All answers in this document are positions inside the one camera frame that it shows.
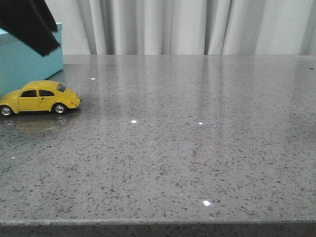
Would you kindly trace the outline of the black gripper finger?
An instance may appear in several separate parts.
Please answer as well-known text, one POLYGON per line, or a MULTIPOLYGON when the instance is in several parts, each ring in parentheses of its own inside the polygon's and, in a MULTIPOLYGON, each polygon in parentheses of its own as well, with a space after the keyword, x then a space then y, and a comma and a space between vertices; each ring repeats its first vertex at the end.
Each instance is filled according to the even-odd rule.
POLYGON ((1 0, 0 27, 41 56, 60 47, 55 19, 43 0, 1 0))

